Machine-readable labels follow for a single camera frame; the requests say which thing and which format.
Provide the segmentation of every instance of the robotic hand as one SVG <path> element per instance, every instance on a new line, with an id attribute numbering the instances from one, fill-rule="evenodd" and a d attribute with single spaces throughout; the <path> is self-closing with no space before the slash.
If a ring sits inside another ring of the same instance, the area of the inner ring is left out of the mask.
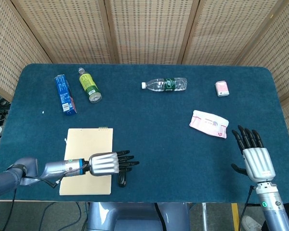
<path id="1" fill-rule="evenodd" d="M 280 198 L 277 185 L 271 181 L 275 177 L 275 170 L 270 154 L 263 146 L 257 131 L 244 129 L 238 126 L 242 137 L 235 130 L 232 133 L 236 137 L 246 169 L 232 164 L 232 168 L 243 175 L 248 176 L 257 183 L 256 193 L 270 231 L 289 231 L 289 219 L 283 202 Z"/>
<path id="2" fill-rule="evenodd" d="M 0 195 L 15 189 L 19 184 L 27 186 L 39 181 L 44 181 L 54 188 L 63 177 L 84 175 L 88 171 L 94 176 L 118 173 L 119 185 L 124 187 L 126 172 L 131 171 L 132 166 L 139 164 L 139 161 L 129 162 L 128 160 L 133 159 L 134 156 L 124 156 L 128 153 L 130 153 L 128 150 L 99 153 L 93 154 L 88 161 L 74 159 L 47 163 L 42 175 L 39 177 L 37 159 L 31 157 L 21 158 L 8 167 L 6 171 L 0 173 Z M 47 179 L 57 179 L 57 181 L 52 184 Z"/>

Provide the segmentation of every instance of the beige folder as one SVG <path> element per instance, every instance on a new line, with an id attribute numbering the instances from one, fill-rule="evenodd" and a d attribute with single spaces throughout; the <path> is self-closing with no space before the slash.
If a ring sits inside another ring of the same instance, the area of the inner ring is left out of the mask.
<path id="1" fill-rule="evenodd" d="M 112 128 L 70 128 L 67 133 L 65 160 L 89 157 L 95 153 L 112 151 Z M 60 195 L 110 194 L 111 175 L 95 177 L 87 172 L 82 176 L 65 177 Z"/>

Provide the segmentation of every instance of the pink snack bag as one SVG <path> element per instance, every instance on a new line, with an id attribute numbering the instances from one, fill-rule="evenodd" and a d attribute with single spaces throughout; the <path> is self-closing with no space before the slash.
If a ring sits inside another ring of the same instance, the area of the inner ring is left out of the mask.
<path id="1" fill-rule="evenodd" d="M 192 128 L 202 131 L 211 136 L 227 138 L 226 129 L 229 121 L 214 114 L 194 110 L 189 124 Z"/>

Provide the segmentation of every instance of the table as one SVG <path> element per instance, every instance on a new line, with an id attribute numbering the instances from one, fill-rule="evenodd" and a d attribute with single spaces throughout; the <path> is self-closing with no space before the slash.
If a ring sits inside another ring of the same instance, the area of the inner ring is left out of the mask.
<path id="1" fill-rule="evenodd" d="M 103 99 L 91 104 L 78 68 L 92 74 Z M 62 112 L 54 77 L 65 74 L 77 114 Z M 141 82 L 186 77 L 183 92 L 153 92 Z M 225 80 L 230 95 L 217 97 Z M 193 110 L 229 120 L 227 139 L 189 127 Z M 231 134 L 241 124 L 256 129 L 268 148 L 284 203 L 289 203 L 289 135 L 270 72 L 262 67 L 124 64 L 30 64 L 21 73 L 0 142 L 0 172 L 24 156 L 45 163 L 64 158 L 69 128 L 114 129 L 113 150 L 131 150 L 140 165 L 127 174 L 126 188 L 112 178 L 111 195 L 60 196 L 59 187 L 39 182 L 19 187 L 17 200 L 99 202 L 237 202 L 246 200 L 249 178 Z M 0 197 L 11 199 L 13 192 Z M 257 203 L 253 193 L 250 203 Z"/>

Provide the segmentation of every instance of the bottle cap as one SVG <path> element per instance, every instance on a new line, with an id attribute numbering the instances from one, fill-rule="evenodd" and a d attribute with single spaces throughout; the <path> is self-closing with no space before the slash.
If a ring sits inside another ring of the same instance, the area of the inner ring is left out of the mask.
<path id="1" fill-rule="evenodd" d="M 85 69 L 83 69 L 82 67 L 78 69 L 78 73 L 81 73 L 81 72 L 85 72 Z"/>

